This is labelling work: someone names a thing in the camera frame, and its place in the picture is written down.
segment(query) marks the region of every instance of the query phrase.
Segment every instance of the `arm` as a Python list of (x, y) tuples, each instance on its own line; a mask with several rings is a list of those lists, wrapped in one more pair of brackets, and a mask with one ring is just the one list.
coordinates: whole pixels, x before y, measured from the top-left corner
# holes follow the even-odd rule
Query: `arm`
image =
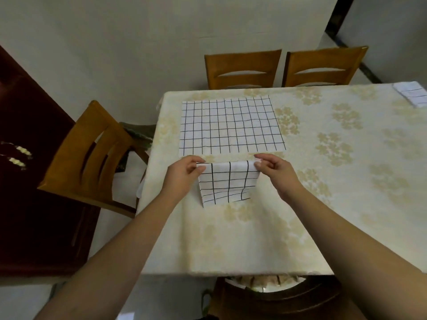
[(308, 192), (291, 164), (271, 154), (255, 163), (269, 176), (369, 319), (427, 319), (427, 276)]
[(35, 318), (115, 319), (169, 215), (205, 170), (187, 156), (169, 166), (160, 194), (95, 254)]

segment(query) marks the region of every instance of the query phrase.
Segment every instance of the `cabinet door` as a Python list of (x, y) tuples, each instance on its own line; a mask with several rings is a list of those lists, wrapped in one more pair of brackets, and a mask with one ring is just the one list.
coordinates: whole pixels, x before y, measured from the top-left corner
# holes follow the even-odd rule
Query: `cabinet door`
[(0, 277), (70, 275), (88, 258), (99, 208), (37, 189), (73, 125), (0, 47)]

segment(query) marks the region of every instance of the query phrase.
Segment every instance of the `person's right arm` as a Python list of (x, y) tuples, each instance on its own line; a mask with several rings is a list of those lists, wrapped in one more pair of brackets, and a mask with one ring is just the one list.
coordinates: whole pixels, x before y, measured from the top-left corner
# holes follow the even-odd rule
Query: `person's right arm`
[(289, 162), (271, 154), (255, 157), (368, 319), (427, 319), (427, 275), (318, 200)]

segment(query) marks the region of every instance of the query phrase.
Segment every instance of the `beige tablecloth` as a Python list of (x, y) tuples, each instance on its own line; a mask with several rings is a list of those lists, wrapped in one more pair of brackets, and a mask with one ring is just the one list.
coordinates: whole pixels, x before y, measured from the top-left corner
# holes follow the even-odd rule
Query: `beige tablecloth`
[[(427, 109), (389, 84), (168, 92), (141, 210), (178, 160), (182, 101), (269, 95), (301, 182), (339, 215), (427, 272)], [(252, 154), (205, 156), (208, 162)], [(252, 198), (203, 208), (197, 184), (176, 207), (144, 274), (331, 274), (295, 213), (261, 175)]]

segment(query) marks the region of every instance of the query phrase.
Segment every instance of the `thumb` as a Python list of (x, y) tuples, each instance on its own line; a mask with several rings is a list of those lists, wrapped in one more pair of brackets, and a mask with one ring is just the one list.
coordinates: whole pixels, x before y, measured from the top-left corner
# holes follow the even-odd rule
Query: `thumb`
[(194, 181), (195, 181), (195, 180), (200, 176), (200, 174), (204, 172), (204, 170), (205, 170), (205, 169), (206, 169), (206, 166), (199, 166), (199, 167), (196, 167), (196, 168), (194, 169), (194, 171), (192, 171), (192, 172), (189, 174), (190, 180), (191, 180), (192, 182), (194, 182)]
[(256, 169), (259, 170), (261, 173), (267, 175), (268, 177), (273, 176), (274, 169), (268, 166), (269, 165), (268, 161), (262, 160), (260, 162), (255, 162), (254, 165)]

